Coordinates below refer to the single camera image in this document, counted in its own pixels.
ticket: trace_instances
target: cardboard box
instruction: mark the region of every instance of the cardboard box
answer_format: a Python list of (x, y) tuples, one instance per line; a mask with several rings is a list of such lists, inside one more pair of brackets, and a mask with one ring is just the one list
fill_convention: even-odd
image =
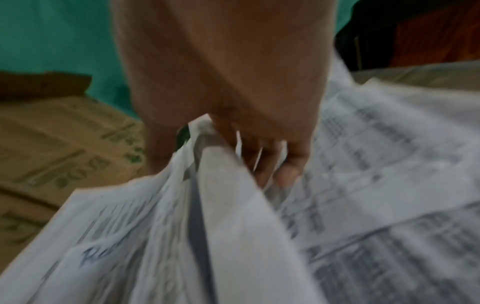
[(0, 271), (75, 189), (144, 172), (141, 121), (86, 96), (90, 82), (0, 73)]

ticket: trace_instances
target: skin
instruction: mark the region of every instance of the skin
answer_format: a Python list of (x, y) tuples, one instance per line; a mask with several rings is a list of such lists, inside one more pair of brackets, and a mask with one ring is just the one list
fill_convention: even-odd
[[(208, 113), (258, 185), (302, 174), (333, 44), (335, 0), (112, 0), (115, 40), (152, 173)], [(286, 160), (274, 173), (286, 142)], [(255, 163), (260, 154), (257, 166)]]

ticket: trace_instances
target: paper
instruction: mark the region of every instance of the paper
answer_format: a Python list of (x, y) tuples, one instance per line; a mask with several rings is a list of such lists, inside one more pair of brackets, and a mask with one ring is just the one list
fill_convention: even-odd
[(0, 277), (0, 303), (478, 302), (477, 125), (434, 110), (446, 96), (381, 86), (332, 64), (285, 190), (258, 189), (197, 119), (159, 175), (74, 192)]

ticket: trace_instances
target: hand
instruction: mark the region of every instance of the hand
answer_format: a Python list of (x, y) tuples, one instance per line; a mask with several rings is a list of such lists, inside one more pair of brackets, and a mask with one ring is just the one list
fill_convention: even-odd
[(333, 40), (334, 0), (113, 0), (115, 38), (153, 172), (205, 113), (264, 187), (308, 161)]

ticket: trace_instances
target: finger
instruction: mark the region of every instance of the finger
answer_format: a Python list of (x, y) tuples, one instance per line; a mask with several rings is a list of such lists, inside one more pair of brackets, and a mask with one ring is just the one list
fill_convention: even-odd
[(148, 172), (157, 174), (170, 162), (177, 143), (177, 129), (145, 125), (145, 154)]
[(260, 142), (257, 138), (240, 133), (241, 157), (247, 168), (253, 173), (257, 159), (259, 158)]
[(237, 131), (232, 128), (231, 123), (217, 115), (209, 114), (209, 116), (215, 129), (225, 139), (228, 145), (235, 150), (237, 147)]
[(287, 156), (280, 168), (273, 175), (280, 188), (287, 188), (303, 174), (310, 157), (311, 138), (300, 142), (287, 143)]
[(260, 188), (264, 188), (267, 185), (279, 161), (281, 152), (281, 142), (271, 141), (262, 144), (260, 159), (253, 174)]

